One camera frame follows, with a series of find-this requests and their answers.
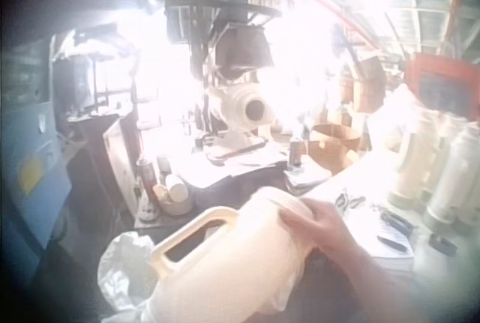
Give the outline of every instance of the pen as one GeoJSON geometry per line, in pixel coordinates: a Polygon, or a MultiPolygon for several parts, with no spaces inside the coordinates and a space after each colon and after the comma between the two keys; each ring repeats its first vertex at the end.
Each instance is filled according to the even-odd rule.
{"type": "Polygon", "coordinates": [[[379,235],[377,235],[376,239],[378,239],[383,244],[393,248],[394,250],[398,250],[403,253],[406,253],[408,251],[408,249],[403,244],[394,242],[388,238],[380,237],[379,235]]]}

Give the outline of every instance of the sticker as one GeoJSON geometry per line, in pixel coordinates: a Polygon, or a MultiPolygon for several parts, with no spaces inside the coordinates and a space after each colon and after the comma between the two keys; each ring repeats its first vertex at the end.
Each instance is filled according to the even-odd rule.
{"type": "Polygon", "coordinates": [[[36,188],[43,175],[42,162],[38,158],[27,160],[20,165],[19,183],[25,196],[30,196],[30,193],[36,188]]]}

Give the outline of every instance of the plastic bag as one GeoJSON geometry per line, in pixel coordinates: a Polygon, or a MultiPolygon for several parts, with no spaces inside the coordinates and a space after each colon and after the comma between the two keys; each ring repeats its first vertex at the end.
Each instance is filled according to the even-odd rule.
{"type": "Polygon", "coordinates": [[[127,232],[115,238],[102,255],[97,283],[115,310],[134,310],[152,295],[158,281],[149,264],[153,248],[150,237],[127,232]]]}
{"type": "MultiPolygon", "coordinates": [[[[214,231],[209,229],[206,238],[214,231]]],[[[106,301],[118,313],[103,319],[102,323],[152,322],[145,308],[158,282],[158,276],[149,264],[153,249],[151,238],[139,237],[136,232],[122,233],[110,243],[100,259],[97,282],[106,301]]],[[[259,312],[274,314],[284,311],[302,274],[303,266],[263,304],[259,312]]]]}

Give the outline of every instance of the paper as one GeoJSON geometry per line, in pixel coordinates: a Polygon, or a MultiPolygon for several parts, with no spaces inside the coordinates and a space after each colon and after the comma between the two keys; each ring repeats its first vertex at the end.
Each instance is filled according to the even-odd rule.
{"type": "Polygon", "coordinates": [[[266,145],[252,152],[231,157],[223,166],[214,165],[204,152],[173,158],[170,165],[173,173],[190,185],[203,189],[226,177],[244,175],[286,160],[287,156],[275,147],[266,145]]]}
{"type": "Polygon", "coordinates": [[[285,171],[288,182],[294,188],[321,184],[331,178],[332,173],[319,166],[310,156],[301,156],[301,168],[298,171],[285,171]]]}
{"type": "Polygon", "coordinates": [[[413,264],[413,249],[407,237],[387,225],[380,219],[380,213],[371,208],[348,210],[345,217],[346,226],[358,245],[364,248],[372,258],[382,267],[396,270],[409,271],[413,264]],[[380,242],[377,236],[404,245],[406,252],[380,242]]]}

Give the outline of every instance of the cardboard box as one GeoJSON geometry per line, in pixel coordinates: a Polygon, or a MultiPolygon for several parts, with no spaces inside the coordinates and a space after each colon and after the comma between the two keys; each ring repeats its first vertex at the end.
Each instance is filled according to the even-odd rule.
{"type": "Polygon", "coordinates": [[[378,57],[372,57],[351,66],[353,83],[353,109],[373,113],[383,105],[387,76],[378,57]]]}
{"type": "Polygon", "coordinates": [[[314,127],[308,143],[308,155],[333,175],[344,170],[348,151],[357,151],[360,134],[339,124],[319,124],[314,127]]]}

